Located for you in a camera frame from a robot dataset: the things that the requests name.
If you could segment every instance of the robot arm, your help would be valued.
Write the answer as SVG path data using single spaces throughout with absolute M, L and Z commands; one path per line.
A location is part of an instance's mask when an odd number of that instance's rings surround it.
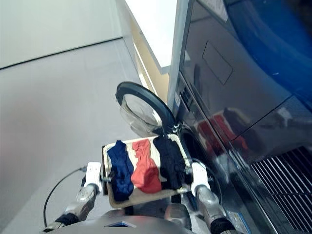
M 64 226 L 85 221 L 87 215 L 94 207 L 97 194 L 102 190 L 100 181 L 101 163 L 89 162 L 84 187 L 77 193 L 76 200 L 65 209 L 64 213 L 53 223 L 49 224 L 43 232 L 47 233 Z
M 226 218 L 224 208 L 216 194 L 210 190 L 206 168 L 201 163 L 192 163 L 193 183 L 191 190 L 197 199 L 199 210 L 212 234 L 238 233 Z

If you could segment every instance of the blue cloth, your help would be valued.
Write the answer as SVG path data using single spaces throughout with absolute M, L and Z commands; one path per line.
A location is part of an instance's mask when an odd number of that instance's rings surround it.
M 133 165 L 128 157 L 126 144 L 118 140 L 107 153 L 112 162 L 111 175 L 113 177 L 114 199 L 115 201 L 128 200 L 133 191 L 133 183 L 131 182 Z

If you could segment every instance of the washing machine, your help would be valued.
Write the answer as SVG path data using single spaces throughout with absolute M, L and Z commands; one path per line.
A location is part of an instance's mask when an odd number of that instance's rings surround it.
M 174 92 L 171 110 L 130 82 L 116 98 L 212 170 L 240 231 L 312 233 L 311 1 L 190 0 Z

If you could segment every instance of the black cloth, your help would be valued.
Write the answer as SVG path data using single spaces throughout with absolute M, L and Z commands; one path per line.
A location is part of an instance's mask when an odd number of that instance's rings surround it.
M 134 187 L 131 182 L 133 165 L 128 157 L 126 144 L 118 140 L 107 153 L 112 162 L 110 175 L 112 176 L 114 199 L 115 201 L 128 200 Z
M 180 148 L 175 141 L 165 136 L 153 140 L 160 154 L 160 174 L 167 179 L 163 189 L 179 189 L 185 183 L 185 162 Z

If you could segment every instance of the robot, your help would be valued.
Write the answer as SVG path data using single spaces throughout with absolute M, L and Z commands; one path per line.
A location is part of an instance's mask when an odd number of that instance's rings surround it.
M 111 178 L 100 179 L 101 163 L 89 162 L 86 182 L 78 192 L 76 200 L 65 209 L 64 213 L 41 233 L 51 234 L 105 234 L 105 233 L 158 233 L 192 234 L 191 220 L 186 207 L 180 203 L 170 204 L 163 219 L 146 216 L 125 215 L 123 210 L 111 210 L 100 218 L 86 220 L 93 209 L 95 199 L 102 189 L 101 181 L 110 182 Z M 205 223 L 212 234 L 237 234 L 233 224 L 227 219 L 224 208 L 208 184 L 204 165 L 192 163 L 192 194 Z

